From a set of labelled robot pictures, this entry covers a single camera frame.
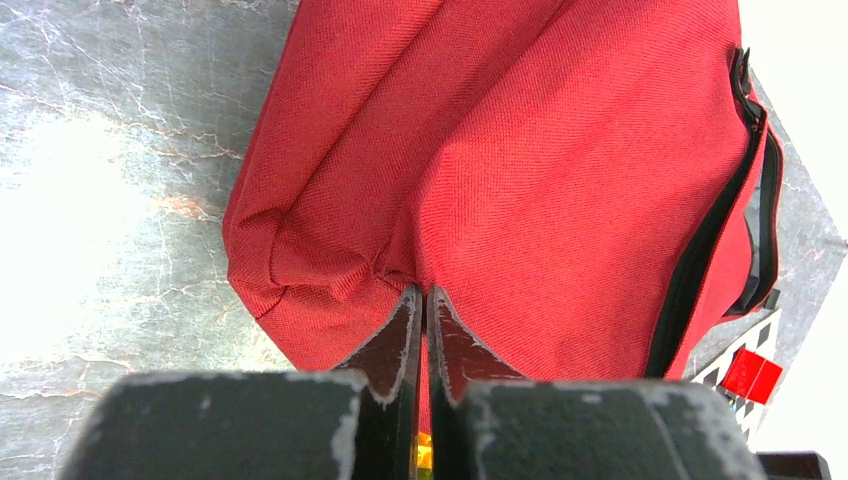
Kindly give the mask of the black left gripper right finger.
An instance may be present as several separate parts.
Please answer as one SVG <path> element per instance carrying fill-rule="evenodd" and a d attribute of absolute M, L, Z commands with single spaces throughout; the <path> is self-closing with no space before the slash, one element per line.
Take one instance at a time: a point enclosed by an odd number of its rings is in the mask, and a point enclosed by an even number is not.
<path fill-rule="evenodd" d="M 533 381 L 426 303 L 437 479 L 762 479 L 728 404 L 688 382 Z"/>

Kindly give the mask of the red student backpack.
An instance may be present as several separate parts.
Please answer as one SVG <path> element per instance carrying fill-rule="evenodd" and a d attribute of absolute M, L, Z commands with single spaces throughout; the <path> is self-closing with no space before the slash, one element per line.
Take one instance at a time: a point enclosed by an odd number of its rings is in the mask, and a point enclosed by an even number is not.
<path fill-rule="evenodd" d="M 440 287 L 535 380 L 681 377 L 771 300 L 782 153 L 735 1 L 303 1 L 223 220 L 300 370 Z"/>

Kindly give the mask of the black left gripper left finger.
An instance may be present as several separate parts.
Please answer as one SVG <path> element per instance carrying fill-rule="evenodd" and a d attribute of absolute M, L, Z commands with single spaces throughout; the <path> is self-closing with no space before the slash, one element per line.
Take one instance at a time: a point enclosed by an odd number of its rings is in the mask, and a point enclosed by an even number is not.
<path fill-rule="evenodd" d="M 90 416 L 64 479 L 412 479 L 417 474 L 417 286 L 327 371 L 151 372 Z"/>

